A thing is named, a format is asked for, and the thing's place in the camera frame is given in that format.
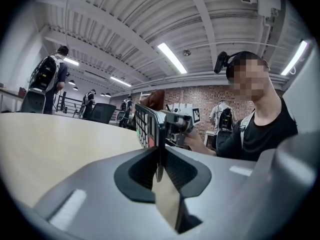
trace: black chair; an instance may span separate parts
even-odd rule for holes
[[[116,110],[116,106],[105,104],[105,103],[97,103],[91,111],[89,121],[99,122],[103,124],[109,124],[109,121]]]

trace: red brick wall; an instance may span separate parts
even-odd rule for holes
[[[276,90],[276,92],[280,97],[282,97],[284,93],[280,90]],[[132,101],[134,103],[138,103],[140,95],[140,93],[132,94]],[[221,100],[225,100],[227,104],[233,108],[238,120],[248,116],[254,109],[252,101],[243,100],[238,96],[235,96],[226,85],[171,88],[166,89],[164,95],[164,105],[173,105],[174,103],[192,103],[193,107],[199,108],[201,123],[196,125],[196,129],[203,140],[205,139],[206,131],[213,130],[213,126],[209,121],[209,115],[213,107]]]

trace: person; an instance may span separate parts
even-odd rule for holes
[[[126,128],[130,112],[132,111],[132,97],[129,95],[121,103],[121,110],[124,111],[123,119],[119,122],[119,127]]]
[[[90,117],[92,106],[93,104],[95,104],[95,94],[96,94],[96,90],[92,89],[91,91],[89,91],[83,96],[82,104],[80,108],[80,114],[82,114],[84,110],[84,113],[82,116],[83,119],[89,119]]]
[[[225,100],[221,100],[218,105],[213,107],[211,114],[209,115],[209,120],[213,125],[213,138],[212,138],[212,147],[215,149],[216,148],[216,142],[217,142],[217,134],[218,134],[218,125],[219,125],[219,119],[221,116],[221,113],[225,109],[230,109],[231,110],[231,115],[232,115],[232,126],[234,126],[234,122],[237,120],[236,119],[236,114],[234,110],[226,103]]]
[[[69,49],[67,46],[60,46],[57,51],[57,54],[55,57],[59,60],[64,60],[69,53]],[[59,91],[61,91],[65,87],[65,82],[67,78],[67,73],[68,73],[68,66],[66,63],[61,62],[59,66],[59,71],[57,74],[57,80],[55,83],[55,87],[49,90],[45,94],[45,104],[43,108],[43,113],[52,115],[53,114],[53,105],[54,105],[54,96],[55,94],[58,94]]]
[[[192,151],[257,161],[261,152],[275,149],[284,139],[298,133],[297,124],[285,101],[277,95],[273,87],[269,70],[265,60],[249,51],[240,52],[233,58],[226,70],[226,77],[236,95],[245,96],[253,102],[251,118],[245,117],[245,128],[242,125],[244,119],[239,121],[231,136],[216,151],[208,149],[193,130],[185,138],[185,143]]]
[[[155,90],[150,93],[150,95],[140,100],[139,103],[147,108],[150,108],[155,111],[160,111],[164,109],[165,103],[165,91],[164,90]],[[128,124],[128,129],[132,131],[136,131],[136,112],[134,112],[134,116],[131,122]]]

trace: ceiling light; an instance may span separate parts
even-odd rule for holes
[[[176,55],[170,50],[170,48],[163,42],[158,45],[158,48],[164,53],[165,56],[175,65],[175,67],[180,71],[181,74],[187,73],[184,66],[182,66],[181,62],[178,60]]]
[[[74,65],[76,65],[76,66],[79,66],[79,62],[74,61],[74,60],[72,60],[72,59],[64,58],[64,61],[65,61],[65,62],[72,63],[72,64],[74,64]]]
[[[121,81],[121,80],[119,80],[119,79],[117,79],[117,78],[115,78],[115,77],[113,77],[113,76],[111,76],[110,79],[115,80],[115,81],[117,81],[117,82],[119,82],[119,83],[121,83],[121,84],[123,84],[123,85],[125,85],[125,86],[131,87],[130,84],[128,84],[128,83],[126,83],[126,82],[123,82],[123,81]]]
[[[184,56],[189,56],[189,55],[191,54],[191,51],[189,51],[189,50],[183,50],[182,54],[183,54]]]
[[[289,71],[294,67],[294,65],[297,63],[297,61],[301,57],[301,55],[304,53],[307,45],[308,43],[306,41],[302,41],[300,43],[298,50],[296,51],[295,55],[293,56],[288,66],[286,66],[286,68],[282,71],[281,75],[285,76],[289,73]]]

